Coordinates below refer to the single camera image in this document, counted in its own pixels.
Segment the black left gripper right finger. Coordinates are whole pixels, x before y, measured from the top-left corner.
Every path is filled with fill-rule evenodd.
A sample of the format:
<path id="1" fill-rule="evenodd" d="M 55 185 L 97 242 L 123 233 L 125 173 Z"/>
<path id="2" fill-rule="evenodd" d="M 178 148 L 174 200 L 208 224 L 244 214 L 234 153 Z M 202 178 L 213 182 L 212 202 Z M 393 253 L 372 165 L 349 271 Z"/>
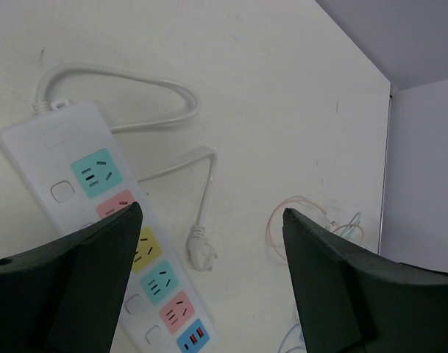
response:
<path id="1" fill-rule="evenodd" d="M 448 273 L 396 263 L 283 213 L 308 352 L 448 352 Z"/>

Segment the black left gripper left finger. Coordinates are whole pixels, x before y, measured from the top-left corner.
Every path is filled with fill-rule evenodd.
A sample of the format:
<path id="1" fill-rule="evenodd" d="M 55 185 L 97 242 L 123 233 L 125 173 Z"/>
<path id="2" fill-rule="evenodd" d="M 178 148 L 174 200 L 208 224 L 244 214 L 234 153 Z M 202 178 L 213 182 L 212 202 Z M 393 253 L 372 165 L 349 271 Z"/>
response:
<path id="1" fill-rule="evenodd" d="M 134 202 L 0 259 L 0 352 L 109 352 L 142 221 Z"/>

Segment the white multicolour power strip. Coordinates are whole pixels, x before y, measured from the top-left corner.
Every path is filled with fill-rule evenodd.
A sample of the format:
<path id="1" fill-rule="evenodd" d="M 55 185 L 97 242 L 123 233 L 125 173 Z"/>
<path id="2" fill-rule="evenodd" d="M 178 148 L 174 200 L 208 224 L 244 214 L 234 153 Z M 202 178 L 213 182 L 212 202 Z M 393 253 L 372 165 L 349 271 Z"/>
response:
<path id="1" fill-rule="evenodd" d="M 95 103 L 56 103 L 3 128 L 0 147 L 59 238 L 139 203 L 141 233 L 118 324 L 139 352 L 211 351 L 216 330 Z"/>

